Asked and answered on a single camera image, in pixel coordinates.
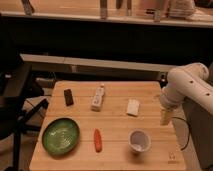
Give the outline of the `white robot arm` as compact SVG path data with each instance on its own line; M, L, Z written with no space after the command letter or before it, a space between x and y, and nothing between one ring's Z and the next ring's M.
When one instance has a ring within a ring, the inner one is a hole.
M159 101L161 110L161 125L168 125L172 119L173 110L178 108L184 98L188 97L213 115L213 86L206 80L209 69L202 63L172 68L167 74L167 85L162 88Z

